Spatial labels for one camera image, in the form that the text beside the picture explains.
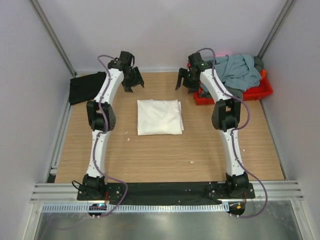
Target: white wall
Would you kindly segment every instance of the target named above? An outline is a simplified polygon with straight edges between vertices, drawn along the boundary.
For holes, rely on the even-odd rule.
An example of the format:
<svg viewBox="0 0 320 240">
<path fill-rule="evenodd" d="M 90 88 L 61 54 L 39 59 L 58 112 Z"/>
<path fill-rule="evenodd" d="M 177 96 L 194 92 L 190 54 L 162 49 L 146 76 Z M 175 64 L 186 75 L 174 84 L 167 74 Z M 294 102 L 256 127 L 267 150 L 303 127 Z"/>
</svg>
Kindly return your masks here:
<svg viewBox="0 0 320 240">
<path fill-rule="evenodd" d="M 264 58 L 263 101 L 284 170 L 297 179 L 320 227 L 320 1 L 297 1 Z"/>
<path fill-rule="evenodd" d="M 203 47 L 257 55 L 285 0 L 39 0 L 76 71 L 132 52 L 141 70 L 179 69 Z"/>
<path fill-rule="evenodd" d="M 0 2 L 0 239 L 15 240 L 49 166 L 69 74 L 29 1 Z"/>
</svg>

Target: red plastic bin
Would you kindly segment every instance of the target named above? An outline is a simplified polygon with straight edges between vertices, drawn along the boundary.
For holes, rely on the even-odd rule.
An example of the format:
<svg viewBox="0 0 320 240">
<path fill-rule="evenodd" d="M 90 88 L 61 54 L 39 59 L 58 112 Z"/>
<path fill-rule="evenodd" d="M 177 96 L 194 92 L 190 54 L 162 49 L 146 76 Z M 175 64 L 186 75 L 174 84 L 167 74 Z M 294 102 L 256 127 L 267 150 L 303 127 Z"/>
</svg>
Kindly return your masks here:
<svg viewBox="0 0 320 240">
<path fill-rule="evenodd" d="M 273 93 L 273 90 L 268 82 L 268 79 L 266 77 L 267 72 L 265 70 L 262 70 L 260 72 L 261 74 L 261 80 L 260 85 L 257 87 L 249 88 L 247 91 L 243 93 L 243 100 L 250 101 L 250 100 L 261 100 L 264 99 L 266 96 L 269 96 Z M 212 98 L 207 97 L 199 97 L 199 94 L 203 90 L 200 88 L 198 92 L 195 92 L 193 95 L 193 98 L 195 100 L 196 105 L 209 105 L 214 104 L 214 100 Z"/>
</svg>

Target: wooden surface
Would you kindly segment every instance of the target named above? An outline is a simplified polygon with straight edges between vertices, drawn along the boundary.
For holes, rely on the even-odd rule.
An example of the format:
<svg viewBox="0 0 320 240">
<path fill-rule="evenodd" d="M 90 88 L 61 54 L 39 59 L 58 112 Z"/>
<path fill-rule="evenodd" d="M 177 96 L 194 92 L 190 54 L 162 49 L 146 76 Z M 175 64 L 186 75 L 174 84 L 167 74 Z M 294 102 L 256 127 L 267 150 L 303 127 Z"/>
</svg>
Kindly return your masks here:
<svg viewBox="0 0 320 240">
<path fill-rule="evenodd" d="M 177 73 L 144 73 L 145 88 L 120 86 L 113 101 L 116 126 L 108 141 L 105 170 L 125 182 L 224 181 L 223 143 L 211 123 L 214 105 L 196 106 L 192 94 L 175 91 Z M 137 136 L 137 100 L 175 100 L 182 104 L 182 135 Z M 248 101 L 251 120 L 239 131 L 244 166 L 261 180 L 283 180 L 280 163 L 259 101 Z M 247 118 L 241 108 L 240 125 Z M 91 154 L 86 102 L 72 107 L 55 182 L 82 182 Z"/>
</svg>

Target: white towel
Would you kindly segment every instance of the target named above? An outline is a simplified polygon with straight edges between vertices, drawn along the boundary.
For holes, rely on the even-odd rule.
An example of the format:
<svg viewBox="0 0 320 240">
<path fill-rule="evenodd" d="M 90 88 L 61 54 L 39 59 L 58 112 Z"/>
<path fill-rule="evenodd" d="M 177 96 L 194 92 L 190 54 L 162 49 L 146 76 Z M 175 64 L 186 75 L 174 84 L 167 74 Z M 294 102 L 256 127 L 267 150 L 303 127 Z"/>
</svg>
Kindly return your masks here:
<svg viewBox="0 0 320 240">
<path fill-rule="evenodd" d="M 184 130 L 178 100 L 138 100 L 138 136 L 171 134 Z"/>
</svg>

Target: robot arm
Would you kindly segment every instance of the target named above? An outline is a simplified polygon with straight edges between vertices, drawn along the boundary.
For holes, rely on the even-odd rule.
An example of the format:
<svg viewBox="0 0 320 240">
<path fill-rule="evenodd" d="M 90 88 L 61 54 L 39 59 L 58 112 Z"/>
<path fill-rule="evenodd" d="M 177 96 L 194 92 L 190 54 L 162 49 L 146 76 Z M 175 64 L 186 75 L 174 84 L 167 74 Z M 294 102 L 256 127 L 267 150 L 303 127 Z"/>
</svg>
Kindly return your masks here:
<svg viewBox="0 0 320 240">
<path fill-rule="evenodd" d="M 224 146 L 226 187 L 231 196 L 241 197 L 244 190 L 249 187 L 248 175 L 240 166 L 243 162 L 237 127 L 240 121 L 241 102 L 230 97 L 232 94 L 220 81 L 216 70 L 212 71 L 212 64 L 203 61 L 199 52 L 191 54 L 188 60 L 190 67 L 180 68 L 175 89 L 180 87 L 182 78 L 183 85 L 189 89 L 189 93 L 198 92 L 200 82 L 207 87 L 215 102 L 211 121 L 213 127 L 219 131 Z"/>
<path fill-rule="evenodd" d="M 227 96 L 227 95 L 232 95 L 232 94 L 225 88 L 223 83 L 220 81 L 216 70 L 214 70 L 214 76 L 215 76 L 215 79 L 217 80 L 217 83 L 220 84 L 220 88 L 223 89 L 224 93 L 221 92 L 221 90 L 219 89 L 219 87 L 217 86 L 215 81 L 213 81 L 211 69 L 206 69 L 205 71 L 201 72 L 200 81 L 207 87 L 214 102 L 216 104 L 218 104 L 217 107 L 215 107 L 215 109 L 217 109 L 216 111 L 218 111 L 216 113 L 216 115 L 218 114 L 220 116 L 220 114 L 227 113 L 225 111 L 226 105 L 227 106 L 228 106 L 228 104 L 236 105 L 237 103 L 232 103 L 234 101 L 232 101 L 231 97 Z M 241 153 L 240 153 L 239 142 L 238 142 L 238 130 L 233 130 L 234 128 L 238 127 L 238 122 L 240 120 L 240 105 L 234 106 L 233 108 L 234 108 L 233 109 L 234 111 L 236 111 L 235 108 L 239 108 L 238 115 L 235 118 L 237 121 L 237 124 L 234 127 L 231 127 L 228 129 L 227 129 L 227 127 L 225 127 L 225 129 L 223 129 L 224 126 L 219 126 L 219 123 L 218 124 L 214 123 L 214 122 L 219 121 L 219 119 L 214 120 L 215 111 L 213 112 L 213 115 L 212 115 L 212 123 L 214 124 L 214 128 L 218 129 L 219 134 L 222 138 L 223 147 L 224 147 L 224 154 L 225 154 L 225 158 L 226 158 L 226 174 L 228 174 L 229 176 L 240 176 L 240 175 L 244 174 L 244 170 L 239 165 L 239 162 L 241 164 L 243 164 L 243 163 L 242 163 L 242 159 L 241 159 Z M 234 147 L 235 147 L 236 155 L 238 157 L 239 162 L 236 161 L 236 156 L 235 156 L 233 146 L 232 146 L 232 139 L 231 139 L 231 131 L 232 130 L 233 130 L 233 132 L 232 132 L 233 137 L 235 139 Z"/>
<path fill-rule="evenodd" d="M 92 130 L 92 147 L 89 166 L 79 186 L 78 200 L 100 199 L 106 192 L 105 177 L 102 173 L 105 172 L 108 139 L 116 125 L 116 116 L 112 109 L 114 97 L 120 84 L 125 92 L 131 93 L 132 87 L 137 85 L 144 87 L 138 67 L 131 66 L 132 62 L 134 64 L 134 59 L 131 53 L 122 51 L 119 58 L 110 61 L 108 64 L 110 76 L 107 74 L 97 96 L 86 104 L 88 122 Z M 101 110 L 107 121 L 99 112 Z"/>
</svg>

